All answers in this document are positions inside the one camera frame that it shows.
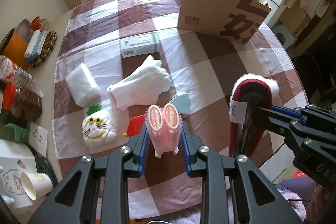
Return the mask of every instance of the silver bolt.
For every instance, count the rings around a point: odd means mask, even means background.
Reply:
[[[202,152],[202,153],[206,153],[206,152],[209,152],[210,148],[206,145],[202,145],[199,147],[199,150]]]
[[[85,155],[82,157],[82,162],[90,162],[92,157],[90,155]]]
[[[238,155],[237,159],[240,162],[247,162],[247,157],[245,155]]]
[[[306,140],[304,141],[304,143],[305,143],[306,145],[310,145],[310,144],[312,143],[312,140],[311,140],[311,139],[306,139]]]
[[[123,152],[123,153],[128,153],[129,151],[131,151],[131,148],[128,147],[128,146],[122,146],[120,148],[120,151]]]

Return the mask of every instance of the plaid tablecloth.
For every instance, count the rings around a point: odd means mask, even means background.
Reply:
[[[163,67],[170,73],[173,87],[159,96],[164,105],[178,93],[191,99],[191,114],[185,120],[203,144],[227,154],[230,136],[228,101],[235,81],[252,72],[278,81],[280,95],[275,104],[294,108],[307,103],[293,64],[272,31],[263,23],[245,45],[206,34],[178,30],[180,0],[92,0],[75,8],[59,52],[54,84],[53,134],[59,166],[65,175],[83,156],[109,155],[127,143],[122,134],[131,117],[144,113],[147,106],[134,106],[115,113],[106,88],[130,75],[145,55],[121,59],[119,39],[156,32]],[[85,63],[101,89],[103,108],[111,112],[118,139],[90,151],[84,145],[81,124],[87,109],[75,105],[65,77]],[[265,133],[253,161],[261,165],[281,146],[283,138]],[[181,210],[201,201],[201,180],[189,179],[181,153],[154,156],[151,146],[141,179],[129,179],[131,219],[151,217]],[[98,199],[98,217],[101,198]]]

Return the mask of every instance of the wooden bead coaster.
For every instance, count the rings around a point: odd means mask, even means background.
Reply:
[[[54,50],[56,41],[57,33],[55,31],[48,32],[40,56],[30,62],[29,66],[36,68],[41,65]]]

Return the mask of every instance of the paper cup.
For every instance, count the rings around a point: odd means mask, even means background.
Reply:
[[[21,173],[21,182],[27,196],[36,200],[53,189],[53,183],[45,173]]]

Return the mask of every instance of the pink object held by gripper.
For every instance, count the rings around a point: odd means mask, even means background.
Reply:
[[[164,108],[151,105],[145,114],[145,122],[158,158],[164,152],[178,153],[182,119],[173,104],[166,104]]]

